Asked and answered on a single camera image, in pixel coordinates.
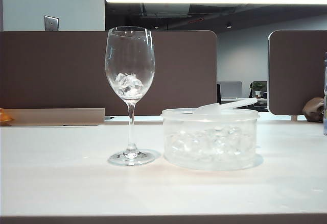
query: glass base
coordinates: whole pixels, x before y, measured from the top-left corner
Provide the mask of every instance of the glass base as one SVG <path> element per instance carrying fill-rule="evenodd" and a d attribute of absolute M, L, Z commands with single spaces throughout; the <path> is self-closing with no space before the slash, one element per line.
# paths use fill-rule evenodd
<path fill-rule="evenodd" d="M 149 152 L 128 152 L 121 151 L 108 159 L 108 162 L 120 166 L 132 166 L 147 164 L 155 160 L 155 156 Z"/>

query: glass bowl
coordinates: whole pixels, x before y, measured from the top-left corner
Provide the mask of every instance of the glass bowl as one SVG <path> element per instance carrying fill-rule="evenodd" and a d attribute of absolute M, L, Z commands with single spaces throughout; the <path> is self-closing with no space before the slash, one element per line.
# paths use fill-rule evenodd
<path fill-rule="evenodd" d="M 193 114 L 194 108 L 163 110 L 164 157 L 178 166 L 237 170 L 254 166 L 258 112 L 224 109 Z"/>

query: glass stem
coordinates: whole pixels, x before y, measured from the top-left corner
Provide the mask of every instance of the glass stem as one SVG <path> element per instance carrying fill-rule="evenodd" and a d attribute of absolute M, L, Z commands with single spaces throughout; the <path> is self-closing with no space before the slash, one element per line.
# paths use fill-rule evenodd
<path fill-rule="evenodd" d="M 126 151 L 129 153 L 138 153 L 137 147 L 134 143 L 134 109 L 135 103 L 128 103 L 128 146 Z"/>

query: potted plant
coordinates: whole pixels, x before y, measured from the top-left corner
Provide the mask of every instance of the potted plant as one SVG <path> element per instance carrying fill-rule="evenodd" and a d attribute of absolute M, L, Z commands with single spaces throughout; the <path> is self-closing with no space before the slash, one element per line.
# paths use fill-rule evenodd
<path fill-rule="evenodd" d="M 253 81 L 250 84 L 250 88 L 252 91 L 255 92 L 255 97 L 260 98 L 261 97 L 261 89 L 265 87 L 265 84 L 261 83 L 260 81 Z"/>

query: fluorescent light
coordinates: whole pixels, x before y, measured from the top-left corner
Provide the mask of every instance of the fluorescent light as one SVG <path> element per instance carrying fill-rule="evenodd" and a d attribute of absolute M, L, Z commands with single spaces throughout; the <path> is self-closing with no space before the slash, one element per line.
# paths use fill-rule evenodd
<path fill-rule="evenodd" d="M 263 4 L 263 5 L 327 5 L 327 0 L 106 0 L 108 3 L 144 4 Z"/>

